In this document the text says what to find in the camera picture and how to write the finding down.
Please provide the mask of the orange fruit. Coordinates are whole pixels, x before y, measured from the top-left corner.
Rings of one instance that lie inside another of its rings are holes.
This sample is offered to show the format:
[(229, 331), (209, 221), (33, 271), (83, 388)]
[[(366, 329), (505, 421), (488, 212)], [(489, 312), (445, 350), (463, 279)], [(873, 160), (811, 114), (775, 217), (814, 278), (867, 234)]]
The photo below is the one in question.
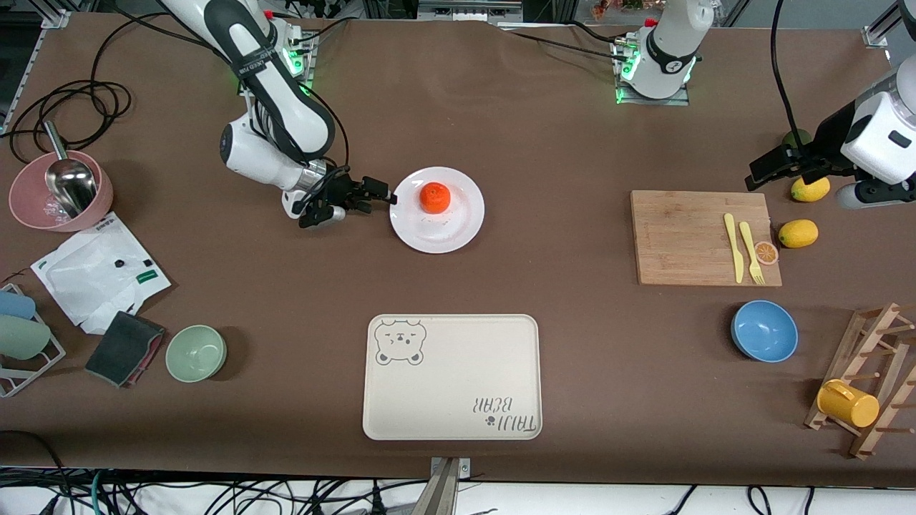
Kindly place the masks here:
[(427, 182), (419, 190), (419, 203), (426, 214), (444, 214), (452, 203), (451, 190), (440, 182)]

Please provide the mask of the white ceramic plate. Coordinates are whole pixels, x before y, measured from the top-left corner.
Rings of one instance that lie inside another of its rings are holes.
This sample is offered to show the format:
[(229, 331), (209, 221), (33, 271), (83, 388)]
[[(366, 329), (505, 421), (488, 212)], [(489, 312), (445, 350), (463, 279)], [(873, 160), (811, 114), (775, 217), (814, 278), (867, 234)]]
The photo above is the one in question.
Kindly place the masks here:
[[(449, 204), (439, 214), (422, 205), (422, 190), (439, 185), (448, 190)], [(452, 167), (425, 167), (409, 174), (394, 190), (398, 202), (389, 208), (391, 225), (400, 240), (428, 254), (464, 247), (483, 225), (485, 203), (477, 183)]]

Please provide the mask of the yellow plastic fork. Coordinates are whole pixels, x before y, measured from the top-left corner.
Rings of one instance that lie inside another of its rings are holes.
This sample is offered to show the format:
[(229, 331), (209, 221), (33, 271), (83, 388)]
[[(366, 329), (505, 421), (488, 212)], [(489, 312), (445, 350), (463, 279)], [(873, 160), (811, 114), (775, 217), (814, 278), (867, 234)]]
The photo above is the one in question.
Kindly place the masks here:
[(746, 246), (747, 255), (749, 255), (749, 273), (752, 280), (756, 285), (765, 285), (765, 277), (763, 277), (762, 269), (759, 264), (758, 254), (756, 254), (756, 248), (749, 224), (745, 221), (741, 221), (739, 223), (739, 230)]

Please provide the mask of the yellow plastic knife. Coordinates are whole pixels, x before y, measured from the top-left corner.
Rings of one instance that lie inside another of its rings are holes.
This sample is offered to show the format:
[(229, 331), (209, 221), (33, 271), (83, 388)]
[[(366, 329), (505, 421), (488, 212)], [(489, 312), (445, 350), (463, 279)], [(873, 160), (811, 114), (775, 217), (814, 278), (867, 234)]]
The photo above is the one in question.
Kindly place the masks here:
[(735, 281), (736, 284), (742, 284), (745, 277), (745, 264), (744, 257), (739, 250), (737, 245), (737, 234), (736, 234), (736, 222), (732, 214), (727, 212), (723, 215), (724, 227), (726, 228), (727, 237), (729, 237), (729, 245), (731, 248), (731, 255), (735, 270)]

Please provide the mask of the wooden cup rack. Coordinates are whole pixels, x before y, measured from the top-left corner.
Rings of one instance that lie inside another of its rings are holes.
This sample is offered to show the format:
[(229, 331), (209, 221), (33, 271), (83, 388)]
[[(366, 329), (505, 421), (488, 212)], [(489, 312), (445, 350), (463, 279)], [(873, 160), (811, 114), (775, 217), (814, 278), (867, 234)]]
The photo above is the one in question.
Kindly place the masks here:
[(854, 437), (850, 456), (866, 460), (883, 436), (916, 433), (894, 423), (903, 411), (916, 415), (916, 304), (889, 303), (854, 312), (820, 388), (831, 379), (841, 379), (880, 402), (879, 418), (858, 429), (821, 413), (816, 397), (812, 402), (805, 425), (818, 430), (833, 423), (848, 431)]

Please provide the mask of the blue bowl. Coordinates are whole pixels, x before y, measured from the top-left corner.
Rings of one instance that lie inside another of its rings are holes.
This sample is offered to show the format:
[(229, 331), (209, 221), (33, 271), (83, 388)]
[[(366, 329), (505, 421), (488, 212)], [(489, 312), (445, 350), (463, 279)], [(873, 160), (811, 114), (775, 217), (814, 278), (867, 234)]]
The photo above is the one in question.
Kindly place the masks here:
[(776, 364), (794, 355), (799, 331), (795, 320), (779, 304), (752, 300), (743, 304), (733, 316), (731, 339), (747, 358)]

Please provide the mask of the cream tray with bear print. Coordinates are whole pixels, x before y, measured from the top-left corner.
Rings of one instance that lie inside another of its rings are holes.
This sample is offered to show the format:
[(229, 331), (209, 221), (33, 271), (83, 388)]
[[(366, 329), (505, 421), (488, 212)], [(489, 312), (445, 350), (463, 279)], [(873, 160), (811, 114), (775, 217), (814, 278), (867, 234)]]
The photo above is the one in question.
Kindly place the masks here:
[(543, 427), (539, 326), (527, 314), (380, 314), (362, 428), (375, 441), (529, 441)]

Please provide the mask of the pale green bowl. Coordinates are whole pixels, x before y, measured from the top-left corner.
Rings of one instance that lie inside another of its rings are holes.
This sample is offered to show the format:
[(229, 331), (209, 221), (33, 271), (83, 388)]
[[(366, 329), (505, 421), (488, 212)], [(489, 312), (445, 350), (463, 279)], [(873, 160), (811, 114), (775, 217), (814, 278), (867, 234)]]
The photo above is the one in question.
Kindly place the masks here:
[(171, 377), (196, 383), (213, 377), (225, 364), (225, 339), (208, 325), (192, 325), (173, 336), (166, 349), (165, 364)]

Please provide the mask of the yellow cup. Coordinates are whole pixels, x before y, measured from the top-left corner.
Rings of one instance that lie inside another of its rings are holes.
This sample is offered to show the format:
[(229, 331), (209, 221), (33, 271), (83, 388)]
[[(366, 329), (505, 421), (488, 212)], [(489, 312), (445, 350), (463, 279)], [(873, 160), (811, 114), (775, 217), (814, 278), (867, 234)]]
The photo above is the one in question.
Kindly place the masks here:
[(821, 413), (857, 429), (873, 424), (880, 414), (880, 402), (876, 397), (841, 379), (831, 379), (822, 385), (816, 396), (816, 406)]

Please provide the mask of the white plastic bag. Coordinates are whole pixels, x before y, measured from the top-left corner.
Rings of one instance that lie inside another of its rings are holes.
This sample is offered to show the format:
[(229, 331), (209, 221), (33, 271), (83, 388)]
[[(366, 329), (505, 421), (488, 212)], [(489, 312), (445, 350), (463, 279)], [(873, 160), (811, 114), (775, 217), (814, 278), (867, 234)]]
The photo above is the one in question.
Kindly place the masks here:
[[(117, 260), (125, 266), (115, 267)], [(145, 266), (145, 260), (153, 266)], [(104, 335), (118, 312), (138, 314), (145, 300), (172, 285), (114, 212), (76, 232), (31, 269), (73, 325), (88, 335)]]

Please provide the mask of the metal scoop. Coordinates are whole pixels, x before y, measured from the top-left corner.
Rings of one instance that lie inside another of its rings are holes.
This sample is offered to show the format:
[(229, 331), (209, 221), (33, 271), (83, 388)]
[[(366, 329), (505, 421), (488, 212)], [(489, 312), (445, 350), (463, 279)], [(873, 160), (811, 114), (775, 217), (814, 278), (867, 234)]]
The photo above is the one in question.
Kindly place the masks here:
[(69, 156), (67, 146), (52, 121), (43, 121), (43, 127), (57, 156), (45, 172), (46, 186), (69, 218), (75, 219), (95, 199), (97, 186), (94, 173), (85, 163)]

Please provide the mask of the pink ribbed bowl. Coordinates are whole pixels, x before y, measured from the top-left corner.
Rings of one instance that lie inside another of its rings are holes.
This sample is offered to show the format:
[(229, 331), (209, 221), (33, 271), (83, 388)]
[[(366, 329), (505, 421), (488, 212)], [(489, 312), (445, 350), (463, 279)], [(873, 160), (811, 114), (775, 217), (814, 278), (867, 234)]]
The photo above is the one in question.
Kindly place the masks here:
[(111, 211), (114, 188), (104, 169), (82, 151), (69, 151), (68, 155), (85, 163), (94, 174), (97, 195), (92, 204), (81, 215), (66, 222), (46, 211), (52, 194), (46, 186), (45, 173), (58, 159), (53, 152), (46, 153), (23, 167), (10, 187), (9, 209), (21, 225), (50, 232), (79, 232), (97, 224)]

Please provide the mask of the light blue cup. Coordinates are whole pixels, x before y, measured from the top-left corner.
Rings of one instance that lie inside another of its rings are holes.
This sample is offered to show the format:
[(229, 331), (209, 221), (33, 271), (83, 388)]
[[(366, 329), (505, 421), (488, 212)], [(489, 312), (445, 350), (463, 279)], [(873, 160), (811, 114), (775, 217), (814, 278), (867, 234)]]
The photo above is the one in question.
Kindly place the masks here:
[(16, 291), (0, 291), (0, 314), (32, 320), (36, 313), (36, 303), (26, 295)]

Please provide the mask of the pale green cup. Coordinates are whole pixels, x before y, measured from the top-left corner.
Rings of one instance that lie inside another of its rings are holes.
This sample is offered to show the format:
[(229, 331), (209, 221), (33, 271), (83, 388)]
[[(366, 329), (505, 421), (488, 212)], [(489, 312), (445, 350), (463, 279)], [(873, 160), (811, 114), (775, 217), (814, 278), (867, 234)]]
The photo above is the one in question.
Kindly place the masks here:
[(6, 314), (0, 314), (0, 355), (29, 360), (39, 355), (50, 337), (49, 326)]

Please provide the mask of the metal table bracket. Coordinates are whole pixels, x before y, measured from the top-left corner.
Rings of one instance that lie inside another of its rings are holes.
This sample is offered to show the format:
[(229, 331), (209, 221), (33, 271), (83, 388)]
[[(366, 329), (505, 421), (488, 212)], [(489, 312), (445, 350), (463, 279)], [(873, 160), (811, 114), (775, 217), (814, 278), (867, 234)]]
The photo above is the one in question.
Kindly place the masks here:
[(431, 499), (425, 515), (454, 515), (458, 485), (470, 479), (471, 459), (467, 457), (437, 457), (428, 486)]

